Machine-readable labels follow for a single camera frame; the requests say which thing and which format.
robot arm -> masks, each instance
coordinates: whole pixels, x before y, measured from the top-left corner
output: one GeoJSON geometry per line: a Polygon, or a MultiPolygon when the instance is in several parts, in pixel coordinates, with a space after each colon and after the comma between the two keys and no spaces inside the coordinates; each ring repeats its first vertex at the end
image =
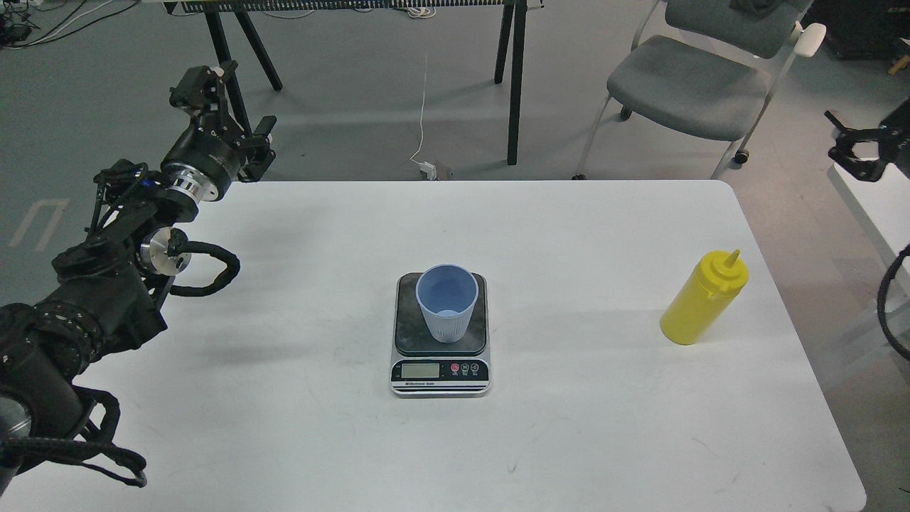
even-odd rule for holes
{"type": "Polygon", "coordinates": [[[160,310],[169,294],[210,295],[238,274],[235,255],[189,241],[174,228],[198,215],[200,201],[223,199],[235,178],[261,179],[275,158],[269,145],[275,117],[244,133],[228,114],[225,82],[236,67],[230,61],[186,72],[170,103],[189,114],[189,127],[161,170],[119,160],[98,173],[86,240],[53,260],[60,286],[34,307],[0,308],[0,494],[14,475],[44,461],[86,466],[133,486],[146,483],[145,459],[113,443],[116,398],[75,386],[73,378],[164,331],[160,310]],[[223,261],[225,270],[206,287],[174,285],[192,253],[223,261]],[[98,404],[105,414],[95,425],[89,415],[98,404]],[[85,462],[97,455],[133,476],[85,462]]]}
{"type": "Polygon", "coordinates": [[[825,111],[824,116],[837,128],[834,147],[828,156],[854,178],[878,181],[889,163],[910,178],[910,98],[882,119],[878,128],[849,128],[831,110],[825,111]],[[860,159],[854,154],[854,146],[862,142],[878,143],[878,160],[860,159]]]}

bottle nozzle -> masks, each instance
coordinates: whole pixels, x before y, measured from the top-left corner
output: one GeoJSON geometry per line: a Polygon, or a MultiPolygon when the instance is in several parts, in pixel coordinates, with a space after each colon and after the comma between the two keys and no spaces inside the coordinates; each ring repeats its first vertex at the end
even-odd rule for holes
{"type": "Polygon", "coordinates": [[[723,266],[731,269],[734,264],[736,264],[736,259],[739,258],[739,249],[730,253],[730,256],[727,256],[727,259],[723,262],[723,266]]]}

yellow squeeze bottle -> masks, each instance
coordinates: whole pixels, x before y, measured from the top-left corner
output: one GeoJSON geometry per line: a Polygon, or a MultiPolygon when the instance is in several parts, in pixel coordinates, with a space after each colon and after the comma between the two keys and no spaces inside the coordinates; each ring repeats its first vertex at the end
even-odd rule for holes
{"type": "Polygon", "coordinates": [[[663,334],[680,345],[695,343],[748,281],[738,250],[705,254],[661,317],[663,334]]]}

silver flange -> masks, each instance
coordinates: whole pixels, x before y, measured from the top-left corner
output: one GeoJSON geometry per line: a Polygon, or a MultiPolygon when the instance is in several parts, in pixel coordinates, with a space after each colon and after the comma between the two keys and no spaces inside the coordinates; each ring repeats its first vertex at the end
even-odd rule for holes
{"type": "Polygon", "coordinates": [[[161,228],[147,236],[139,246],[139,259],[147,271],[173,276],[181,273],[189,265],[191,256],[189,253],[167,255],[172,230],[174,228],[161,228]]]}

blue cup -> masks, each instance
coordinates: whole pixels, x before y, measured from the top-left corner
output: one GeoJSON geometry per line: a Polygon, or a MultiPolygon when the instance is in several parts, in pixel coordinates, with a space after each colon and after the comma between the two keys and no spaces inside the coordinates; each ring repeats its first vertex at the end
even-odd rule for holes
{"type": "Polygon", "coordinates": [[[417,304],[430,334],[441,343],[464,337],[479,294],[473,274],[458,265],[437,265],[417,279],[417,304]]]}

